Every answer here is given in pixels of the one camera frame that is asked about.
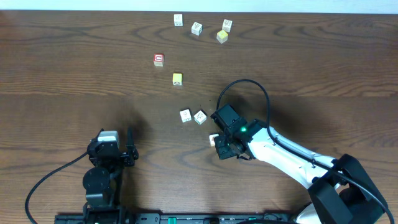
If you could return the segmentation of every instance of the wooden table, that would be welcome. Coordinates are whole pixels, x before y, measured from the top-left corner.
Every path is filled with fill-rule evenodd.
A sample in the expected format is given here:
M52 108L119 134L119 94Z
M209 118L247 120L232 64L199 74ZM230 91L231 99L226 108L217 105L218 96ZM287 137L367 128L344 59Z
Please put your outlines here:
M228 41L216 33L233 21ZM194 21L203 24L191 34ZM84 153L97 132L128 126L140 158L124 173L123 204L165 213L295 211L307 191L259 161L220 161L208 118L220 91L250 78L271 98L273 125L322 154L360 160L398 217L398 16L337 14L3 11L0 13L0 220L27 223L26 195ZM163 68L155 53L165 54ZM183 73L183 86L172 74ZM265 119L251 84L223 98ZM30 209L39 223L81 212L88 158L46 180ZM387 216L380 223L388 223Z

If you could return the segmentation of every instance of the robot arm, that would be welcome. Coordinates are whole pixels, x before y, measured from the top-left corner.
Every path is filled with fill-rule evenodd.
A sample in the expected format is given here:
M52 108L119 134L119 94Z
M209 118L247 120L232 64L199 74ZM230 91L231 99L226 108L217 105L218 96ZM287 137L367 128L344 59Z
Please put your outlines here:
M255 119L248 123L230 105L214 112L211 118L223 130L215 137L220 159L246 154L250 159L276 166L308 190L313 204L297 216L297 223L374 223L384 213L380 204L387 208L387 202L354 157L345 154L335 159L312 152L275 129L268 129L263 121ZM356 185L337 194L335 189L346 185L347 178L361 183L373 196Z
M316 152L312 152L288 139L279 135L274 128L271 128L271 133L275 138L289 147L291 150L300 153L318 162L322 162L328 167L333 167L332 161L335 159L330 156L324 156ZM314 178L322 177L326 174L326 170L316 167L311 162L291 154L282 149L279 145L269 137L267 129L262 128L253 135L252 141L248 143L249 150L253 156L260 160L267 162L281 171L285 172L291 178L302 184L306 189L311 187Z

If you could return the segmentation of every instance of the black cable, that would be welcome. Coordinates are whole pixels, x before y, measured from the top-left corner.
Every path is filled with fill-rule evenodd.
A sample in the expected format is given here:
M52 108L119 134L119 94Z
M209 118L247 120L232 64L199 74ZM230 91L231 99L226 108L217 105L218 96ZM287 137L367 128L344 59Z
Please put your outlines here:
M230 88L231 86L233 86L234 84L239 83L239 82L250 82L250 83L256 84L256 85L257 85L258 87L260 87L260 89L264 92L264 94L265 94L265 96L266 96L266 100L267 100L267 103L266 103L266 106L267 106L266 129L267 129L267 132L268 132L269 137L273 140L274 143L278 144L282 149L285 149L286 151L288 151L288 152L290 152L290 153L292 153L292 154L294 154L294 155L296 155L296 156L298 156L298 157L300 157L300 158L306 160L307 162L311 162L311 163L312 163L313 165L315 165L315 166L321 167L321 168L327 170L328 172L331 172L333 175L336 175L336 176L338 176L339 178L341 178L341 179L343 179L343 180L349 182L350 184L353 184L353 185L357 186L357 187L360 188L361 190L365 191L367 194L369 194L369 195L380 205L380 207L383 209L383 211L385 211L385 212L387 213L388 219L390 219L390 224L395 224L394 217L392 216L392 213L390 212L390 210L389 210L386 206L384 206L384 204L383 204L374 194L372 194L368 189L366 189L365 187L363 187L362 185L360 185L359 183L357 183L355 180L353 180L353 179L351 179L351 178L345 176L344 174L340 174L339 172L333 170L332 168L330 168L330 167L328 167L328 166L326 166L326 165L323 165L323 164L317 162L315 159L307 158L306 156L301 155L300 153L295 152L295 151L289 149L288 147L286 147L285 145L283 145L282 143L280 143L279 140L278 140L278 138L275 138L275 137L271 134L271 129L270 129L270 126L269 126L269 123L270 123L270 114L271 114L271 104L270 104L269 96L268 96L268 93L267 93L266 89L265 89L260 83L254 81L254 80L249 80L249 79L236 80L235 82L230 83L230 84L229 84L227 87L225 87L225 89L220 93L220 96L218 97L218 100L217 100L217 107L216 107L216 110L218 110L218 108L219 108L219 106L220 106L221 97L224 95L225 91L226 91L228 88Z
M33 224L37 224L37 222L34 220L34 218L32 217L32 214L30 214L29 211L29 200L30 197L32 196L32 194L35 192L35 190L37 189L37 187L43 182L45 181L47 178L49 178L51 175L53 175L54 173L74 164L75 162L79 161L81 158L85 157L88 154L88 152L83 153L81 156L77 157L75 160L68 162L67 164L59 167L58 169L55 169L53 171L51 171L49 174L45 175L41 180L38 181L38 183L36 185L34 185L34 187L32 188L32 190L30 190L29 194L26 197L26 201L25 201L25 212L27 217L29 218L29 220L33 223Z
M237 224L257 224L257 223L261 223L261 224L273 224L273 223L297 224L297 223L281 221L281 220L248 220L248 221L243 221L243 222L240 222Z
M236 158L237 159L243 159L243 160L245 160L245 161L250 161L251 160L251 158L246 158L246 157L244 157L244 156L236 156Z
M264 217L265 217L265 216L268 216L268 215L272 215L273 217L276 218L276 220L281 220L281 218L279 218L277 215L271 214L271 213L265 213L265 214L264 214Z

